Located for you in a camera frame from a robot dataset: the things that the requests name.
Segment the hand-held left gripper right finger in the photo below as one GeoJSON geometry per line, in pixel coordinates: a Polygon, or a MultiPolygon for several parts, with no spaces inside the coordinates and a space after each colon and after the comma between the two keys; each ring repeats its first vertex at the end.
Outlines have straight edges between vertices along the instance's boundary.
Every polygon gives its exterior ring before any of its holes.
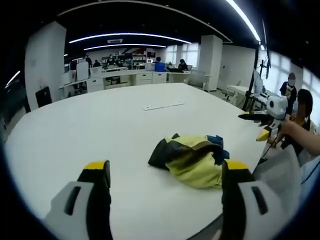
{"type": "Polygon", "coordinates": [[[277,194],[255,180],[248,166],[226,159],[222,163],[222,240],[272,240],[288,215],[277,194]]]}

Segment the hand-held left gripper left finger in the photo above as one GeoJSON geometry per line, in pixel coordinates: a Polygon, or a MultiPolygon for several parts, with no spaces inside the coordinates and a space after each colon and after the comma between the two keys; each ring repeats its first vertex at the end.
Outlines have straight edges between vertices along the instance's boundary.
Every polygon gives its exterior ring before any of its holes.
{"type": "Polygon", "coordinates": [[[110,162],[89,163],[51,200],[45,225],[59,240],[113,239],[110,188],[110,162]]]}

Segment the person's right hand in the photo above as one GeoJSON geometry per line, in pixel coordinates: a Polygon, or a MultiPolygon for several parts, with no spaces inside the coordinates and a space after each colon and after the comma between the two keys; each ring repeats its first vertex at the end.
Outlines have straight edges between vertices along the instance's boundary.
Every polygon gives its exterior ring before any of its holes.
{"type": "Polygon", "coordinates": [[[277,136],[274,140],[270,142],[270,146],[275,148],[276,145],[285,137],[290,137],[293,140],[297,140],[297,136],[299,133],[300,125],[291,120],[283,120],[280,124],[280,129],[277,133],[277,136]]]}

